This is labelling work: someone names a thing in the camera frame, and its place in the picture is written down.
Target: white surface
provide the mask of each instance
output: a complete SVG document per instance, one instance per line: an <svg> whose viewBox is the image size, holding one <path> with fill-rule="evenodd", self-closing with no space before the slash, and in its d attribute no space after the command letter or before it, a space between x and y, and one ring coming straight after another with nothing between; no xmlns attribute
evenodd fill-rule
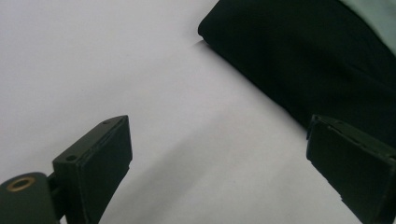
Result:
<svg viewBox="0 0 396 224"><path fill-rule="evenodd" d="M0 180L49 175L128 115L134 160L101 223L359 223L305 131L196 33L216 2L1 1Z"/></svg>

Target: black garment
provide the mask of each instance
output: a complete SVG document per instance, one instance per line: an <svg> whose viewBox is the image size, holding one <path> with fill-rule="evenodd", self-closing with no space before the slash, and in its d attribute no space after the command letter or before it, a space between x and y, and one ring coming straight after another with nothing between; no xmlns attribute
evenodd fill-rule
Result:
<svg viewBox="0 0 396 224"><path fill-rule="evenodd" d="M337 0L220 0L199 34L305 128L320 114L396 147L396 58Z"/></svg>

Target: metal ring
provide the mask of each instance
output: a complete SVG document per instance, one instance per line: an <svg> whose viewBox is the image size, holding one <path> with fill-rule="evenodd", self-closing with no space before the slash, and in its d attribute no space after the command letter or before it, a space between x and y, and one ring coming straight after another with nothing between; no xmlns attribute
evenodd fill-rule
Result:
<svg viewBox="0 0 396 224"><path fill-rule="evenodd" d="M33 185L33 183L35 183L35 179L33 177L31 176L21 177L19 179L12 181L7 186L7 190L11 192L17 192L29 188L31 185Z"/></svg>

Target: black plastic part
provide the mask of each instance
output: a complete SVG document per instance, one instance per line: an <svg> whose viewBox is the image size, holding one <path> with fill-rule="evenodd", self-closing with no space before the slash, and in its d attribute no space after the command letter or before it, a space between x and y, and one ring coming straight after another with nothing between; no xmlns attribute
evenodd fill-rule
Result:
<svg viewBox="0 0 396 224"><path fill-rule="evenodd" d="M362 223L396 215L396 150L343 121L314 116L307 158Z"/></svg>
<svg viewBox="0 0 396 224"><path fill-rule="evenodd" d="M68 223L98 223L129 170L132 146L127 116L108 119L53 161L65 189Z"/></svg>
<svg viewBox="0 0 396 224"><path fill-rule="evenodd" d="M0 186L0 223L58 223L47 177L41 173L19 175Z"/></svg>

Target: black cloth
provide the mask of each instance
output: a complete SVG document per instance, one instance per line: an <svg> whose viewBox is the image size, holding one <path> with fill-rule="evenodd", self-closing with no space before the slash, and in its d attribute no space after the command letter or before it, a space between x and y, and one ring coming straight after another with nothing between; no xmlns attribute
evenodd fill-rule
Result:
<svg viewBox="0 0 396 224"><path fill-rule="evenodd" d="M343 120L396 147L396 59L337 0L220 0L198 33L305 128Z"/></svg>

